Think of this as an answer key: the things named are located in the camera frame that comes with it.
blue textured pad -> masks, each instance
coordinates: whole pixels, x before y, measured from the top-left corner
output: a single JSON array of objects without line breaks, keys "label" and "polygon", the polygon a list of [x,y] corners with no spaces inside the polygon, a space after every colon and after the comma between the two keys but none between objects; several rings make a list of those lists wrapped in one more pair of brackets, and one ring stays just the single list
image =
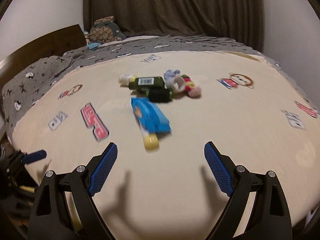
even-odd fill
[{"label": "blue textured pad", "polygon": [[118,148],[117,145],[113,144],[101,159],[100,163],[97,165],[96,169],[90,177],[90,187],[88,191],[92,197],[94,196],[94,194],[101,191],[102,186],[106,182],[112,166],[117,159],[117,156]]},{"label": "blue textured pad", "polygon": [[230,197],[233,193],[231,175],[210,143],[206,143],[204,146],[204,157],[209,164],[220,190]]}]

bed sheet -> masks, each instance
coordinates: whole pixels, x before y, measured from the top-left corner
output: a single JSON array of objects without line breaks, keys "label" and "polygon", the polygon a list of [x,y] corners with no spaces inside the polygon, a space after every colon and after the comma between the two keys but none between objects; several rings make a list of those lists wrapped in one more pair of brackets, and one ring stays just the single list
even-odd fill
[{"label": "bed sheet", "polygon": [[[274,170],[292,223],[303,218],[319,198],[320,120],[302,107],[311,108],[287,79],[261,56],[153,54],[158,60],[143,62],[150,53],[113,58],[75,69],[57,82],[19,120],[12,135],[14,146],[24,152],[47,151],[46,159],[27,166],[31,176],[40,182],[47,170],[70,172],[114,142],[118,159],[93,200],[116,239],[200,240],[228,201],[204,158],[204,144],[213,141],[221,153],[251,172]],[[118,76],[161,76],[167,69],[190,76],[203,94],[200,99],[158,104],[172,133],[160,139],[157,151],[146,152],[130,105],[131,91],[119,86]],[[235,85],[232,73],[250,82]],[[73,87],[79,89],[64,93]],[[81,109],[88,103],[110,132],[100,141],[82,118]],[[59,112],[68,117],[51,130],[48,124]],[[244,230],[253,199],[238,233]]]},{"label": "bed sheet", "polygon": [[9,139],[16,123],[37,101],[76,68],[99,62],[164,51],[234,51],[261,55],[260,52],[230,38],[204,36],[165,36],[127,41],[89,50],[87,46],[65,53],[62,57],[41,59],[9,81],[2,90],[6,132]]}]

cartoon monkey print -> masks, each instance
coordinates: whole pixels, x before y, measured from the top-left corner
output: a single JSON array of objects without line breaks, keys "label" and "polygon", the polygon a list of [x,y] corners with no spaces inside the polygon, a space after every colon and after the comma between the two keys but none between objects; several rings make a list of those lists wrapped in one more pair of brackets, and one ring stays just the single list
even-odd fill
[{"label": "cartoon monkey print", "polygon": [[244,86],[248,88],[254,88],[253,80],[242,74],[229,73],[229,78],[221,78],[218,81],[228,89],[238,88],[238,86]]}]

white wall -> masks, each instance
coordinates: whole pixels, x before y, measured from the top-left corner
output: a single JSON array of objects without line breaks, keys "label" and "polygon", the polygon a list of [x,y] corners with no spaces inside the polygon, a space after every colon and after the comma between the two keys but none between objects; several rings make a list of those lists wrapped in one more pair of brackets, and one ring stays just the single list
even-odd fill
[{"label": "white wall", "polygon": [[320,20],[308,0],[264,0],[263,53],[320,109]]},{"label": "white wall", "polygon": [[13,0],[0,21],[0,62],[45,34],[79,24],[83,0]]}]

pink pom-pom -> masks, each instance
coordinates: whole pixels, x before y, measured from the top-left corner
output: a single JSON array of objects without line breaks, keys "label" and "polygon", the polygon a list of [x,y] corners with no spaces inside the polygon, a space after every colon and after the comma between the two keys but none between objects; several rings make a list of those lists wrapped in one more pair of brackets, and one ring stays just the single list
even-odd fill
[{"label": "pink pom-pom", "polygon": [[191,90],[188,92],[188,95],[189,95],[191,98],[200,97],[200,96],[201,96],[201,88],[200,88],[200,87],[195,87],[195,88],[191,89]]}]

